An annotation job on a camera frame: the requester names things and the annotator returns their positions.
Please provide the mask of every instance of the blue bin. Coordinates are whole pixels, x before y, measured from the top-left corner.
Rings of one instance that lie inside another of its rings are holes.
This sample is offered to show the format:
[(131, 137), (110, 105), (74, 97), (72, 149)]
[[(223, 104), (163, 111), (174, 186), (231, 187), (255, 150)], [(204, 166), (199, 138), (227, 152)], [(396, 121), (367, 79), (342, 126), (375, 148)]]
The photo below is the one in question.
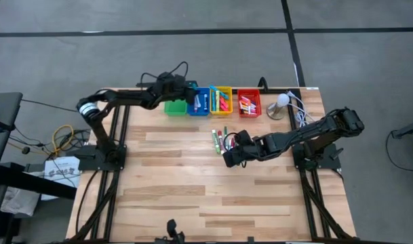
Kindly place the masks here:
[(190, 105), (187, 104), (186, 112), (191, 116), (207, 116), (209, 114), (209, 96), (210, 96), (210, 89), (208, 87), (198, 87), (197, 91), (199, 91), (199, 101), (201, 107), (197, 109), (197, 113), (194, 111), (194, 104)]

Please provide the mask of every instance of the plastic bin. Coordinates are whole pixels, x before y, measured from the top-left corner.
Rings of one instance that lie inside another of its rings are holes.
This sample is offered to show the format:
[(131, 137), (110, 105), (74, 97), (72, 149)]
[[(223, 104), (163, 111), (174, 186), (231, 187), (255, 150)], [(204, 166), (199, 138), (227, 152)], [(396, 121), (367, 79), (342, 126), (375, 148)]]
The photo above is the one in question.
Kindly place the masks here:
[(185, 100), (176, 100), (174, 102), (165, 102), (164, 112), (168, 116), (184, 116), (186, 114)]
[[(241, 105), (239, 104), (239, 101), (241, 100), (242, 96), (256, 103), (256, 114), (255, 115), (241, 113)], [(238, 90), (238, 113), (241, 118), (256, 118), (257, 116), (262, 114), (262, 107), (260, 105), (260, 94), (259, 94), (258, 89), (239, 89)]]
[(200, 101), (200, 108), (197, 109), (197, 112), (194, 111), (194, 104), (187, 104), (186, 111), (191, 116), (207, 116), (209, 114), (209, 97), (210, 97), (210, 89), (208, 87), (198, 87), (197, 91), (199, 91), (199, 101)]
[(217, 111), (212, 110), (212, 95), (215, 96), (215, 91), (213, 89), (210, 90), (210, 110), (213, 115), (229, 115), (233, 112), (233, 103), (232, 103), (232, 87), (215, 87), (216, 89), (222, 91), (226, 94), (229, 99), (226, 100), (227, 104), (229, 105), (229, 111), (222, 111), (220, 108), (217, 108)]

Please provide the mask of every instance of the gray floor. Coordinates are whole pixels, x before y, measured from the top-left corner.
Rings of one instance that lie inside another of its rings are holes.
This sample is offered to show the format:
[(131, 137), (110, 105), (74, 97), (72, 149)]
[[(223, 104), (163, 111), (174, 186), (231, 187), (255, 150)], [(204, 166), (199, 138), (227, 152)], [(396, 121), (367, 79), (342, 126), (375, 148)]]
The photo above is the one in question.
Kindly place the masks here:
[[(413, 26), (413, 1), (291, 0), (295, 28)], [(280, 1), (1, 0), (0, 32), (123, 31), (182, 28), (283, 28)], [(297, 34), (307, 86), (320, 87), (326, 110), (357, 110), (366, 130), (341, 139), (345, 186), (359, 237), (413, 243), (413, 173), (385, 154), (389, 131), (413, 122), (413, 33)], [(73, 108), (99, 87), (132, 87), (142, 72), (182, 60), (200, 84), (296, 86), (286, 34), (151, 37), (0, 38), (0, 92)], [(22, 104), (17, 126), (48, 142), (73, 113)], [(413, 137), (391, 141), (392, 157), (413, 168)], [(4, 161), (43, 156), (7, 148)], [(24, 221), (28, 243), (61, 241), (72, 201), (44, 203)]]

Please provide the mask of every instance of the red marker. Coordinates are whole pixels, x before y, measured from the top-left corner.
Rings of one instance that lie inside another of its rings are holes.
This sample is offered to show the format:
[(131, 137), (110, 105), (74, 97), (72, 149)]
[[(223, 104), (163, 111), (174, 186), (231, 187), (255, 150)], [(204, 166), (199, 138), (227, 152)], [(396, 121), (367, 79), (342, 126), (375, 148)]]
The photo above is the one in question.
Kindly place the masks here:
[(221, 154), (224, 153), (224, 145), (222, 143), (222, 134), (221, 131), (218, 131), (218, 140), (220, 141), (220, 148), (221, 148)]

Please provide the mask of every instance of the yellow cable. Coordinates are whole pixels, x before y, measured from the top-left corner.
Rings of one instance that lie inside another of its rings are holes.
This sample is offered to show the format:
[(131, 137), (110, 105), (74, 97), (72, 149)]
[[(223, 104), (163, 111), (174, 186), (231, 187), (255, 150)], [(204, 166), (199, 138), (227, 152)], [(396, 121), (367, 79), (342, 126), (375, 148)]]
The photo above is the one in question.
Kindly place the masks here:
[[(69, 140), (67, 142), (65, 142), (63, 145), (60, 146), (60, 148), (58, 148), (57, 145), (56, 145), (56, 136), (57, 136), (57, 133), (63, 128), (70, 128), (71, 129), (71, 136), (69, 137)], [(72, 125), (62, 125), (58, 129), (56, 129), (55, 132), (52, 134), (52, 145), (54, 147), (54, 151), (52, 151), (51, 153), (54, 153), (56, 155), (56, 157), (58, 157), (58, 152), (60, 150), (64, 149), (66, 146), (68, 146), (69, 143), (71, 143), (71, 141), (73, 139), (73, 136), (74, 135), (73, 135)]]
[[(21, 148), (21, 147), (19, 147), (19, 146), (16, 146), (15, 144), (13, 144), (13, 143), (11, 143), (11, 142), (7, 142), (10, 146), (13, 146), (13, 147), (15, 147), (15, 148), (17, 148), (17, 149), (19, 149), (19, 150), (22, 150), (23, 148)], [(40, 155), (47, 155), (46, 153), (43, 153), (43, 152), (34, 152), (34, 151), (31, 151), (30, 150), (30, 153), (36, 153), (36, 154), (40, 154)]]

